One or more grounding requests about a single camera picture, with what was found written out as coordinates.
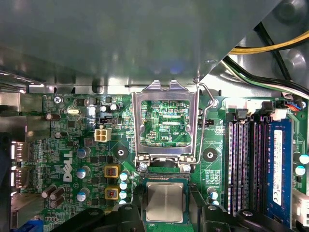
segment chip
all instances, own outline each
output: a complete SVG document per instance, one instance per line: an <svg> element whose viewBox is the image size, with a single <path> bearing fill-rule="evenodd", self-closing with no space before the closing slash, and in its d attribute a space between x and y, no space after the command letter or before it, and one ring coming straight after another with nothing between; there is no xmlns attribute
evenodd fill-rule
<svg viewBox="0 0 309 232"><path fill-rule="evenodd" d="M98 158L97 157L90 157L90 162L91 163L97 163L98 162Z"/></svg>
<svg viewBox="0 0 309 232"><path fill-rule="evenodd" d="M98 184L98 177L93 177L91 182L92 184Z"/></svg>
<svg viewBox="0 0 309 232"><path fill-rule="evenodd" d="M107 157L106 157L106 162L107 162L107 163L113 163L113 161L114 161L114 160L113 160L112 156L107 156Z"/></svg>
<svg viewBox="0 0 309 232"><path fill-rule="evenodd" d="M100 205L106 205L105 198L100 198Z"/></svg>
<svg viewBox="0 0 309 232"><path fill-rule="evenodd" d="M67 146L74 146L74 142L73 141L67 141Z"/></svg>
<svg viewBox="0 0 309 232"><path fill-rule="evenodd" d="M117 178L107 178L107 184L109 185L117 184Z"/></svg>
<svg viewBox="0 0 309 232"><path fill-rule="evenodd" d="M75 127L75 121L68 121L68 128L74 128Z"/></svg>
<svg viewBox="0 0 309 232"><path fill-rule="evenodd" d="M106 97L106 103L112 103L112 98L111 97Z"/></svg>
<svg viewBox="0 0 309 232"><path fill-rule="evenodd" d="M98 199L92 199L91 204L92 205L98 205Z"/></svg>
<svg viewBox="0 0 309 232"><path fill-rule="evenodd" d="M115 201L114 201L114 200L107 200L107 201L106 201L106 204L107 204L108 206L114 206L114 205L115 205Z"/></svg>
<svg viewBox="0 0 309 232"><path fill-rule="evenodd" d="M82 98L76 99L76 106L85 106L85 99Z"/></svg>
<svg viewBox="0 0 309 232"><path fill-rule="evenodd" d="M99 163L106 163L106 156L99 156L98 161Z"/></svg>
<svg viewBox="0 0 309 232"><path fill-rule="evenodd" d="M107 183L107 178L106 177L100 177L100 183L106 184Z"/></svg>

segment capacitor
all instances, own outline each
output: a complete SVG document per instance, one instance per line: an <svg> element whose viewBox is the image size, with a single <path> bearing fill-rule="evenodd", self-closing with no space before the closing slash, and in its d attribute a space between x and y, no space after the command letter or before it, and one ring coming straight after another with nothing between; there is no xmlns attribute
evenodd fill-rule
<svg viewBox="0 0 309 232"><path fill-rule="evenodd" d="M296 151L293 154L293 161L302 163L302 164L308 164L309 163L309 156L307 154L301 154L300 152Z"/></svg>
<svg viewBox="0 0 309 232"><path fill-rule="evenodd" d="M127 189L127 183L125 181L122 181L120 184L119 184L119 188L121 190L126 190Z"/></svg>
<svg viewBox="0 0 309 232"><path fill-rule="evenodd" d="M211 199L210 197L208 197L208 198L206 199L206 202L207 202L208 204L219 205L219 202L218 202L217 200L213 200L213 199Z"/></svg>
<svg viewBox="0 0 309 232"><path fill-rule="evenodd" d="M293 169L296 175L302 176L306 173L306 169L304 166L293 164Z"/></svg>
<svg viewBox="0 0 309 232"><path fill-rule="evenodd" d="M61 115L59 115L59 114L47 113L47 114L45 115L45 118L46 118L47 121L60 121Z"/></svg>
<svg viewBox="0 0 309 232"><path fill-rule="evenodd" d="M119 204L126 204L126 201L125 201L125 200L121 200L121 201L119 202Z"/></svg>
<svg viewBox="0 0 309 232"><path fill-rule="evenodd" d="M211 199L216 200L218 198L218 193L213 187L209 187L207 189L207 194L210 196Z"/></svg>
<svg viewBox="0 0 309 232"><path fill-rule="evenodd" d="M68 133L67 132L56 132L55 133L55 138L56 139L64 139L68 137Z"/></svg>
<svg viewBox="0 0 309 232"><path fill-rule="evenodd" d="M101 113L109 113L111 111L111 108L109 105L103 105L100 107Z"/></svg>
<svg viewBox="0 0 309 232"><path fill-rule="evenodd" d="M50 194L51 200L58 199L64 193L64 187L58 187L55 191Z"/></svg>
<svg viewBox="0 0 309 232"><path fill-rule="evenodd" d="M89 147L83 147L77 150L77 156L80 159L86 158L87 156L89 156L91 153L91 150Z"/></svg>
<svg viewBox="0 0 309 232"><path fill-rule="evenodd" d="M61 203L64 202L64 197L63 196L60 196L58 197L56 200L54 201L50 201L49 203L49 207L52 208L52 209L56 209L59 205L61 205Z"/></svg>
<svg viewBox="0 0 309 232"><path fill-rule="evenodd" d="M117 104L111 104L111 111L117 112L120 109L119 105Z"/></svg>
<svg viewBox="0 0 309 232"><path fill-rule="evenodd" d="M76 199L79 202L83 202L90 195L90 190L88 188L82 188L76 195Z"/></svg>
<svg viewBox="0 0 309 232"><path fill-rule="evenodd" d="M126 181L128 176L126 172L121 172L119 175L119 178L121 179L121 181Z"/></svg>
<svg viewBox="0 0 309 232"><path fill-rule="evenodd" d="M119 193L119 197L120 197L120 199L126 198L126 192L125 192L125 191L121 191L121 192Z"/></svg>
<svg viewBox="0 0 309 232"><path fill-rule="evenodd" d="M56 185L50 185L47 189L42 192L42 197L47 198L49 195L57 189Z"/></svg>
<svg viewBox="0 0 309 232"><path fill-rule="evenodd" d="M90 168L87 166L83 166L81 168L79 168L76 172L76 176L79 179L84 179L86 176L88 176L90 173Z"/></svg>

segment black ram slot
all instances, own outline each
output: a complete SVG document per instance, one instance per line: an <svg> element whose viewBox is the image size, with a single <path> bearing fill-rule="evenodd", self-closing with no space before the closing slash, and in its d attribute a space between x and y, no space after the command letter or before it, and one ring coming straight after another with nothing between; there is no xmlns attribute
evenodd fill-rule
<svg viewBox="0 0 309 232"><path fill-rule="evenodd" d="M251 123L250 132L250 168L249 168L249 207L257 210L257 199L258 199L258 153L259 153L259 125L256 122Z"/></svg>
<svg viewBox="0 0 309 232"><path fill-rule="evenodd" d="M268 123L252 122L250 133L249 207L266 210Z"/></svg>
<svg viewBox="0 0 309 232"><path fill-rule="evenodd" d="M249 187L249 177L248 177L248 155L249 155L249 145L248 136L250 134L249 128L250 124L245 123L243 130L243 158L242 158L242 208L248 208L249 197L248 197L248 187Z"/></svg>

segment ram slot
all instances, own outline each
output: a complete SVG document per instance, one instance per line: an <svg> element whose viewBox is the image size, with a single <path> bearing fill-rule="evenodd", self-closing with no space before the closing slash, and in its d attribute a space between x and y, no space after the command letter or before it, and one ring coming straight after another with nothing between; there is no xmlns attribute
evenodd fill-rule
<svg viewBox="0 0 309 232"><path fill-rule="evenodd" d="M237 210L242 206L242 161L243 161L243 124L239 123L238 131L238 171L237 171Z"/></svg>
<svg viewBox="0 0 309 232"><path fill-rule="evenodd" d="M228 124L228 168L227 168L227 212L231 213L232 199L232 163L233 163L233 123Z"/></svg>
<svg viewBox="0 0 309 232"><path fill-rule="evenodd" d="M248 136L249 136L249 123L243 125L243 158L242 158L242 209L248 208L248 155L249 155L249 146L248 146Z"/></svg>
<svg viewBox="0 0 309 232"><path fill-rule="evenodd" d="M237 212L237 176L238 176L238 134L239 134L239 123L236 122L233 125L233 179L232 179L232 185L233 185L233 194L232 194L232 215L236 216Z"/></svg>
<svg viewBox="0 0 309 232"><path fill-rule="evenodd" d="M250 131L250 161L249 161L249 207L257 210L258 205L258 179L259 179L259 125L256 122L251 123Z"/></svg>

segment screw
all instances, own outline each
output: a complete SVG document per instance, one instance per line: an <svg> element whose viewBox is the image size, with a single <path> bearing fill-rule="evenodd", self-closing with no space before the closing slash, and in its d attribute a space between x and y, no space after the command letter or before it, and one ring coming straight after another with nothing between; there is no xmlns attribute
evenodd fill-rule
<svg viewBox="0 0 309 232"><path fill-rule="evenodd" d="M212 108L216 108L219 105L219 101L217 99L214 100L214 104L212 106Z"/></svg>
<svg viewBox="0 0 309 232"><path fill-rule="evenodd" d="M212 211L217 209L217 207L214 206L214 205L210 205L210 206L208 206L208 208L209 208L210 210L212 210Z"/></svg>
<svg viewBox="0 0 309 232"><path fill-rule="evenodd" d="M54 103L59 104L62 103L62 98L61 97L54 97Z"/></svg>
<svg viewBox="0 0 309 232"><path fill-rule="evenodd" d="M145 172L147 171L148 165L147 163L140 163L140 171Z"/></svg>
<svg viewBox="0 0 309 232"><path fill-rule="evenodd" d="M183 171L184 171L185 173L189 173L189 172L191 171L191 166L190 166L190 164L184 164L184 165L183 165Z"/></svg>
<svg viewBox="0 0 309 232"><path fill-rule="evenodd" d="M250 211L243 211L242 213L247 217L251 217L253 215Z"/></svg>
<svg viewBox="0 0 309 232"><path fill-rule="evenodd" d="M307 106L306 102L302 101L301 104L302 104L302 108L305 109Z"/></svg>

